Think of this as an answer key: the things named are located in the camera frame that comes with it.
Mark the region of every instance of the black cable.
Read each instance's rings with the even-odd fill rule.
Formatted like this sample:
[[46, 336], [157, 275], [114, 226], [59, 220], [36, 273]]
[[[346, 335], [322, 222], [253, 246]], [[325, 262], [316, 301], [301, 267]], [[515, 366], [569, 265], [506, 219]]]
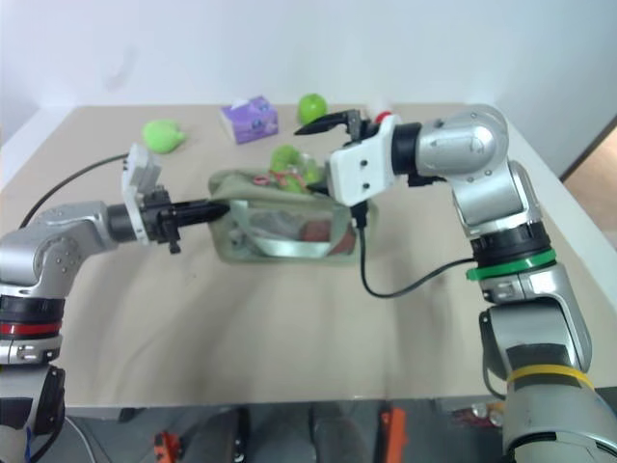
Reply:
[[40, 447], [40, 449], [37, 450], [34, 455], [32, 455], [32, 457], [30, 458], [30, 463], [37, 463], [42, 458], [42, 456], [47, 453], [49, 448], [53, 446], [54, 442], [56, 442], [56, 439], [58, 439], [58, 436], [60, 435], [60, 431], [62, 431], [62, 425], [65, 420], [65, 411], [65, 407], [63, 406], [61, 416], [56, 421], [56, 427], [51, 433], [51, 436], [49, 436], [49, 439], [47, 439], [47, 441]]
[[494, 395], [499, 400], [505, 400], [505, 395], [502, 393], [498, 393], [495, 388], [491, 385], [491, 378], [489, 378], [489, 368], [486, 363], [486, 357], [482, 356], [482, 379], [484, 379], [484, 386], [489, 390], [489, 393]]
[[370, 286], [368, 285], [368, 282], [366, 281], [366, 238], [364, 237], [364, 228], [358, 228], [358, 236], [360, 238], [360, 274], [362, 277], [362, 284], [364, 286], [364, 289], [366, 289], [366, 291], [368, 291], [368, 293], [371, 296], [379, 297], [381, 299], [390, 299], [390, 298], [402, 296], [422, 286], [423, 284], [428, 282], [430, 279], [435, 278], [438, 275], [442, 274], [448, 268], [452, 268], [456, 265], [462, 265], [464, 263], [475, 262], [473, 258], [453, 260], [452, 262], [446, 263], [442, 265], [441, 267], [436, 268], [431, 273], [424, 275], [422, 278], [420, 278], [416, 282], [410, 284], [407, 287], [399, 289], [398, 291], [391, 292], [391, 293], [375, 292], [370, 288]]
[[115, 162], [115, 161], [120, 161], [121, 159], [126, 159], [128, 157], [128, 153], [125, 154], [120, 154], [118, 156], [112, 156], [112, 157], [108, 157], [107, 159], [102, 159], [100, 161], [95, 162], [94, 164], [91, 164], [88, 167], [83, 168], [81, 171], [77, 171], [75, 174], [73, 174], [70, 177], [65, 178], [64, 180], [62, 180], [60, 183], [58, 183], [56, 186], [54, 186], [51, 190], [49, 190], [47, 193], [45, 193], [36, 203], [35, 205], [32, 206], [32, 208], [28, 211], [28, 213], [26, 214], [26, 216], [23, 218], [23, 220], [21, 221], [21, 225], [19, 225], [19, 227], [21, 229], [23, 229], [26, 225], [28, 225], [28, 223], [32, 220], [32, 218], [34, 217], [34, 215], [37, 213], [37, 211], [40, 209], [40, 207], [49, 199], [51, 198], [58, 190], [60, 190], [63, 186], [65, 186], [67, 183], [70, 183], [72, 181], [74, 181], [76, 178], [83, 176], [84, 174], [86, 174], [87, 172], [96, 169], [97, 167], [100, 166], [104, 166], [105, 164], [109, 164], [110, 162]]

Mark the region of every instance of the green apple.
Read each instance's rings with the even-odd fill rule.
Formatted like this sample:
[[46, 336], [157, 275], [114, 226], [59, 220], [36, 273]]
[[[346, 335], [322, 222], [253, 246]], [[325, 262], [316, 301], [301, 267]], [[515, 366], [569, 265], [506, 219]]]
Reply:
[[170, 119], [150, 121], [144, 125], [142, 136], [148, 149], [160, 154], [172, 152], [186, 140], [186, 134], [180, 131], [177, 122]]
[[298, 119], [302, 125], [328, 114], [328, 104], [322, 95], [306, 94], [298, 103]]

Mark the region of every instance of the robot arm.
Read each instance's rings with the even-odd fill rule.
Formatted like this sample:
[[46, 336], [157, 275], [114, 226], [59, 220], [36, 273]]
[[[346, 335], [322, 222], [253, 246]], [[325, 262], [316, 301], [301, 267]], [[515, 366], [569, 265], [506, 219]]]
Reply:
[[483, 361], [508, 382], [504, 461], [617, 461], [617, 420], [584, 374], [589, 333], [529, 178], [508, 160], [506, 120], [488, 106], [424, 125], [401, 124], [394, 115], [377, 125], [356, 111], [297, 133], [337, 123], [352, 136], [329, 161], [329, 193], [337, 201], [361, 204], [397, 176], [410, 186], [446, 180], [452, 187], [477, 262], [468, 278], [494, 304], [479, 321]]
[[155, 185], [159, 172], [146, 151], [133, 147], [123, 174], [125, 204], [61, 205], [0, 240], [0, 462], [30, 461], [31, 438], [60, 431], [65, 372], [50, 362], [60, 355], [65, 299], [82, 263], [137, 239], [169, 243], [177, 253], [178, 228], [228, 212], [208, 201], [172, 204]]

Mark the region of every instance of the purple tissue box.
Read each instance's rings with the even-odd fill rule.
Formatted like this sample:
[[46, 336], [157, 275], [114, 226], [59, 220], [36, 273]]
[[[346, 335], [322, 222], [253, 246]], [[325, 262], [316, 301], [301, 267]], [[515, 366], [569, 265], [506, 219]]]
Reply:
[[235, 143], [247, 143], [279, 133], [279, 115], [263, 96], [223, 106], [221, 119]]

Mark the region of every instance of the green bag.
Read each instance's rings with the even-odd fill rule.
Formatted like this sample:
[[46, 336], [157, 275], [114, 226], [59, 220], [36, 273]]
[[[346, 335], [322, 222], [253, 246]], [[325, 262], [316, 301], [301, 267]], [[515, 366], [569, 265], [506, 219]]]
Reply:
[[[221, 260], [227, 262], [357, 262], [357, 239], [349, 207], [317, 193], [283, 191], [265, 170], [216, 173], [211, 200], [229, 213], [209, 225]], [[369, 202], [368, 232], [377, 207]]]

